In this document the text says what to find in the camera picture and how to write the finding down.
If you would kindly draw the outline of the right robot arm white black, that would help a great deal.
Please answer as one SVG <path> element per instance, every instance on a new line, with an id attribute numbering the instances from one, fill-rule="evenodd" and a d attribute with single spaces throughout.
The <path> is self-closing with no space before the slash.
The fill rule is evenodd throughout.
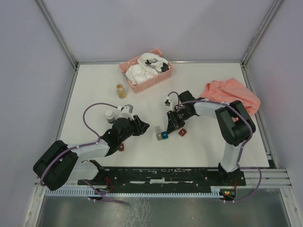
<path id="1" fill-rule="evenodd" d="M 235 171 L 240 169 L 240 159 L 244 146 L 250 141 L 256 126 L 240 100 L 230 103 L 211 101 L 207 98 L 194 98 L 187 90 L 177 94 L 178 103 L 174 105 L 170 100 L 170 92 L 165 105 L 170 107 L 167 112 L 167 134 L 171 134 L 185 126 L 185 121 L 193 116 L 207 116 L 216 119 L 225 148 L 217 173 L 218 181 L 228 185 L 234 180 Z"/>

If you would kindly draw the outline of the glass pill bottle yellow pills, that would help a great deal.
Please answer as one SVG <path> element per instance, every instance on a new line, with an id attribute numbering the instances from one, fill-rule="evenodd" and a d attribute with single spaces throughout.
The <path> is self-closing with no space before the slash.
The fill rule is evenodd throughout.
<path id="1" fill-rule="evenodd" d="M 126 90 L 125 90 L 125 88 L 122 84 L 117 84 L 116 92 L 117 92 L 117 95 L 120 99 L 124 99 L 127 96 Z"/>

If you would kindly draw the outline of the white bottle cap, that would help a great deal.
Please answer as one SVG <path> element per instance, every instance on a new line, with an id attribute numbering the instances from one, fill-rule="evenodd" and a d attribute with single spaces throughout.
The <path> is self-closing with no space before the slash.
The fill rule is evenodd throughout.
<path id="1" fill-rule="evenodd" d="M 109 124 L 113 124 L 116 121 L 114 112 L 111 111 L 111 110 L 106 110 L 106 112 L 105 112 L 105 118 L 106 118 L 106 120 L 107 120 L 107 122 Z"/>

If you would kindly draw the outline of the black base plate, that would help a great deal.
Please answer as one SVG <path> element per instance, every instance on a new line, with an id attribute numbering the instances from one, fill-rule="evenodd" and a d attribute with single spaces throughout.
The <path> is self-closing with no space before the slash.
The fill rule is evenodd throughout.
<path id="1" fill-rule="evenodd" d="M 205 167 L 105 167 L 88 181 L 92 186 L 108 186 L 113 193 L 196 193 L 212 186 L 245 186 L 244 173 L 226 174 Z"/>

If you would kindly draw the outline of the grey pill box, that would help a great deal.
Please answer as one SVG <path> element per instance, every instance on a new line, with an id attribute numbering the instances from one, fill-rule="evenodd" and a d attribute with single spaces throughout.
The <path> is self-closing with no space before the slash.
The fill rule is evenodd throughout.
<path id="1" fill-rule="evenodd" d="M 156 133 L 156 137 L 157 137 L 158 141 L 163 140 L 162 131 L 161 131 L 160 126 L 155 126 L 155 133 Z"/>

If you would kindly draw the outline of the white cloth in basket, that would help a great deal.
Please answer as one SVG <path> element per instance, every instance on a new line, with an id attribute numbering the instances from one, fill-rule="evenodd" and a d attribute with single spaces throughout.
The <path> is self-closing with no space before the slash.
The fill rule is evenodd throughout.
<path id="1" fill-rule="evenodd" d="M 154 53 L 144 53 L 136 61 L 137 64 L 130 66 L 125 73 L 134 86 L 140 85 L 171 69 L 169 62 L 165 58 Z"/>

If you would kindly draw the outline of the red pill box left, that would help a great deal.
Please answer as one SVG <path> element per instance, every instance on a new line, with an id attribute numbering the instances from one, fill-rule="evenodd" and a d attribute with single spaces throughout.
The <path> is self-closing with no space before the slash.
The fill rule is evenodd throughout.
<path id="1" fill-rule="evenodd" d="M 120 144 L 120 147 L 119 147 L 119 151 L 122 152 L 125 150 L 125 146 L 124 146 L 124 143 L 121 143 Z"/>

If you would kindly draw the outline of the teal pill box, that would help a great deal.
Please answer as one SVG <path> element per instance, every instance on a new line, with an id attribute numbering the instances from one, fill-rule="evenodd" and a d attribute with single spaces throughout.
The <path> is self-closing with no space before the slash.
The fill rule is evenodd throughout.
<path id="1" fill-rule="evenodd" d="M 166 131 L 161 132 L 161 136 L 163 140 L 168 139 L 168 133 Z"/>

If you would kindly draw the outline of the red pill box right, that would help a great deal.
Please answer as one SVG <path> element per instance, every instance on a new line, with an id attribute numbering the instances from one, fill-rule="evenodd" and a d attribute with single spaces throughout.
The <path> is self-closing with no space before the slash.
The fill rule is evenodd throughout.
<path id="1" fill-rule="evenodd" d="M 187 130 L 185 130 L 185 129 L 181 129 L 181 130 L 178 132 L 178 134 L 179 134 L 181 137 L 185 136 L 186 133 L 187 133 Z"/>

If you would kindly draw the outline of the pink plastic basket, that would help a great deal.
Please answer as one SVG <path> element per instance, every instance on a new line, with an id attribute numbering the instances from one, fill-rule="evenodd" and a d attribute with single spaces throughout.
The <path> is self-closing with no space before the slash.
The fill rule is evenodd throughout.
<path id="1" fill-rule="evenodd" d="M 154 54 L 159 55 L 160 57 L 163 57 L 163 53 L 159 49 L 154 49 L 154 50 L 151 50 L 151 51 L 149 51 L 147 53 L 154 53 Z M 142 91 L 144 91 L 144 90 L 146 90 L 146 89 L 148 89 L 148 88 L 150 88 L 150 87 L 152 87 L 152 86 L 154 86 L 154 85 L 156 85 L 156 84 L 158 84 L 158 83 L 160 83 L 160 82 L 162 82 L 162 81 L 164 81 L 164 80 L 166 80 L 168 78 L 170 78 L 172 76 L 172 72 L 173 72 L 173 69 L 174 69 L 174 66 L 171 64 L 171 62 L 169 62 L 169 66 L 171 66 L 170 70 L 168 70 L 168 71 L 166 71 L 164 73 L 161 73 L 160 75 L 158 75 L 158 76 L 156 76 L 156 77 L 154 77 L 152 79 L 149 79 L 149 80 L 147 80 L 146 82 L 144 82 L 144 83 L 142 83 L 140 85 L 134 86 L 134 85 L 132 85 L 131 81 L 126 77 L 125 73 L 130 68 L 130 66 L 137 64 L 136 60 L 140 56 L 135 57 L 133 59 L 130 59 L 130 60 L 126 61 L 126 62 L 123 62 L 123 63 L 119 64 L 119 66 L 118 66 L 119 69 L 121 70 L 123 76 L 126 78 L 126 81 L 130 85 L 131 89 L 136 94 L 139 93 L 139 92 L 142 92 Z"/>

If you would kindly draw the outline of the pink shirt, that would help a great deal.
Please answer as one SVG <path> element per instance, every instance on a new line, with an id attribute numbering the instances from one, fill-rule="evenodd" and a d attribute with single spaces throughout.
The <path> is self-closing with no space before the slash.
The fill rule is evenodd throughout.
<path id="1" fill-rule="evenodd" d="M 213 80 L 207 83 L 200 97 L 225 103 L 239 100 L 250 116 L 255 115 L 261 105 L 260 99 L 235 78 L 225 81 Z"/>

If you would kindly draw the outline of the red pill box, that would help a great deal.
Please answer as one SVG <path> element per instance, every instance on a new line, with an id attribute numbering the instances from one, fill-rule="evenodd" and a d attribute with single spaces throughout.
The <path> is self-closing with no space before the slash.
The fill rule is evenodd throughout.
<path id="1" fill-rule="evenodd" d="M 187 130 L 185 130 L 185 129 L 181 129 L 181 130 L 178 132 L 178 134 L 179 134 L 181 137 L 185 136 L 186 133 L 187 133 Z"/>
<path id="2" fill-rule="evenodd" d="M 122 152 L 125 150 L 125 146 L 124 146 L 124 143 L 121 143 L 120 144 L 120 147 L 119 147 L 119 151 Z"/>

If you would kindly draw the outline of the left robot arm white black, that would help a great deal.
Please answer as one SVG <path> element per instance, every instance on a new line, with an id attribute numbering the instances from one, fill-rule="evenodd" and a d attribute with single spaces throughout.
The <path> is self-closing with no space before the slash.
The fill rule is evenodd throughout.
<path id="1" fill-rule="evenodd" d="M 33 171 L 42 180 L 42 185 L 51 191 L 59 189 L 66 182 L 82 179 L 101 184 L 105 173 L 91 160 L 114 154 L 126 139 L 145 134 L 149 127 L 148 123 L 134 115 L 133 119 L 118 118 L 97 141 L 69 146 L 57 140 L 36 161 Z"/>

